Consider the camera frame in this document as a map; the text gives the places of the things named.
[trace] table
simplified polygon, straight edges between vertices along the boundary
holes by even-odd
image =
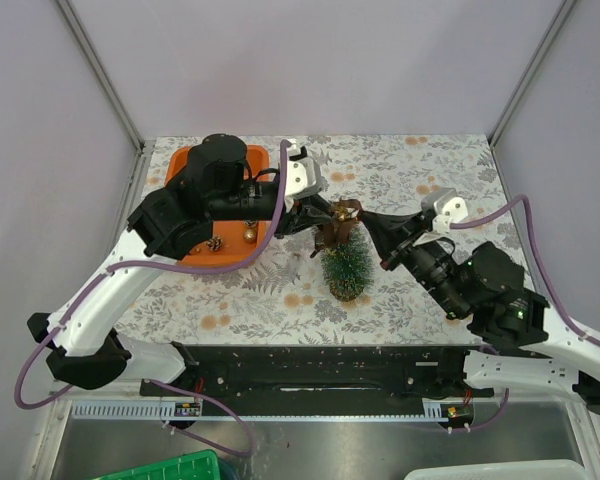
[[[171,155],[203,137],[161,137],[155,144],[143,197],[164,184]],[[282,137],[246,136],[267,149],[272,166]],[[390,214],[420,210],[423,196],[455,187],[470,219],[505,202],[484,135],[298,136],[320,164],[325,199],[358,198],[365,209]],[[490,240],[525,266],[509,214],[452,234],[455,258]],[[238,272],[188,276],[163,273],[131,305],[116,329],[134,338],[184,344],[475,344],[469,319],[450,321],[409,272],[385,272],[375,262],[374,284],[352,302],[339,302],[310,259],[310,231],[273,240],[256,262]]]

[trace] gray floor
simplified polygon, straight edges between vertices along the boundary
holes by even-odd
[[[478,420],[493,408],[480,406]],[[426,467],[559,458],[581,462],[568,417],[555,404],[513,404],[487,430],[452,436],[399,423],[263,422],[254,428],[259,444],[254,457],[221,455],[245,479],[402,480]],[[245,447],[234,423],[205,422],[192,430]],[[84,480],[201,448],[181,435],[170,436],[157,422],[70,420],[53,478]]]

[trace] white wall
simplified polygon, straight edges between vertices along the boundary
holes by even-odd
[[[73,0],[141,134],[490,132],[560,0]]]
[[[39,412],[13,402],[57,308],[105,255],[133,150],[49,0],[0,0],[0,479],[23,474]],[[38,367],[26,399],[48,391]]]
[[[568,311],[600,330],[600,0],[576,7],[497,153]]]

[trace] pine cone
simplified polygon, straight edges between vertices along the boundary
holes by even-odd
[[[206,241],[206,244],[209,250],[211,250],[212,252],[217,252],[222,247],[222,237],[214,235]]]

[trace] gold ornament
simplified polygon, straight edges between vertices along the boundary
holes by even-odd
[[[242,238],[244,238],[245,243],[256,243],[256,240],[258,240],[258,232],[255,228],[248,228],[244,231]]]
[[[218,235],[214,235],[209,240],[205,242],[207,244],[207,248],[212,252],[217,252],[222,247],[222,237]]]

